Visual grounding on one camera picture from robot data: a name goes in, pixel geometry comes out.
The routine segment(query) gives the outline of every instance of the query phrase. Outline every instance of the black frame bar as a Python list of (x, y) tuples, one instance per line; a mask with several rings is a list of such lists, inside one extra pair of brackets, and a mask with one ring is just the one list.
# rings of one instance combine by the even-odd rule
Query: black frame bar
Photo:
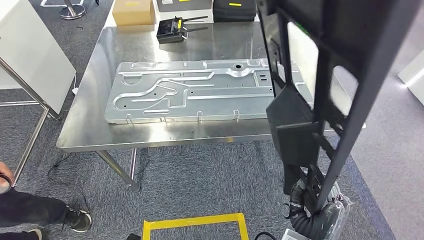
[[(275, 147), (284, 165), (284, 192), (299, 179), (307, 185), (306, 207), (319, 213), (361, 132), (421, 0), (256, 0), (274, 88), (267, 108)], [(318, 48), (313, 110), (291, 75), (288, 23), (301, 25)], [(274, 31), (268, 26), (278, 26)], [(278, 72), (281, 64), (284, 74)], [(333, 69), (358, 81), (347, 116), (331, 99)], [(334, 149), (324, 125), (339, 135)], [(317, 166), (323, 148), (331, 160), (326, 176)], [(305, 174), (301, 167), (308, 168)]]

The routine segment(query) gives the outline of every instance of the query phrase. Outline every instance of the table leg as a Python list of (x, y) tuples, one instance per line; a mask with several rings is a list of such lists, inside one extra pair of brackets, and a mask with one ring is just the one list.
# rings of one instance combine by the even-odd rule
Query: table leg
[(137, 156), (137, 148), (133, 148), (131, 153), (131, 168), (129, 170), (129, 177), (132, 180), (134, 180), (134, 172), (136, 171), (136, 156)]
[(96, 153), (127, 183), (135, 192), (140, 190), (140, 186), (131, 179), (130, 176), (122, 169), (114, 158), (105, 150), (96, 151)]

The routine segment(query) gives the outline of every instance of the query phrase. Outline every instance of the black sneaker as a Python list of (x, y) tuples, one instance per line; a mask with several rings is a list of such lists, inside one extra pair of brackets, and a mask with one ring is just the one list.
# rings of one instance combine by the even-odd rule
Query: black sneaker
[(92, 225), (92, 217), (90, 214), (83, 210), (68, 208), (69, 212), (66, 214), (64, 224), (68, 225), (77, 233), (87, 232)]
[(28, 233), (34, 234), (34, 236), (37, 236), (38, 240), (43, 239), (43, 234), (41, 233), (40, 229), (32, 229), (31, 231), (28, 231)]

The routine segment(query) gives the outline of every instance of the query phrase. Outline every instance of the person's leg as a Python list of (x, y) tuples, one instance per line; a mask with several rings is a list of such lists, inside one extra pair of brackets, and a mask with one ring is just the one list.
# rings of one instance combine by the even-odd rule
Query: person's leg
[(0, 233), (0, 240), (40, 240), (36, 232), (7, 232)]
[(76, 232), (86, 232), (92, 220), (88, 213), (69, 209), (61, 200), (18, 192), (14, 188), (0, 194), (0, 227), (19, 224), (66, 224)]

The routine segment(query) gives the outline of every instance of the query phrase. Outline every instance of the yellow label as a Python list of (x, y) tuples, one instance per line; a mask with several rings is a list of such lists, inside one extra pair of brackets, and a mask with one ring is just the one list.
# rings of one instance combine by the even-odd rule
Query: yellow label
[(125, 6), (137, 6), (137, 5), (140, 5), (138, 1), (129, 1), (125, 3)]

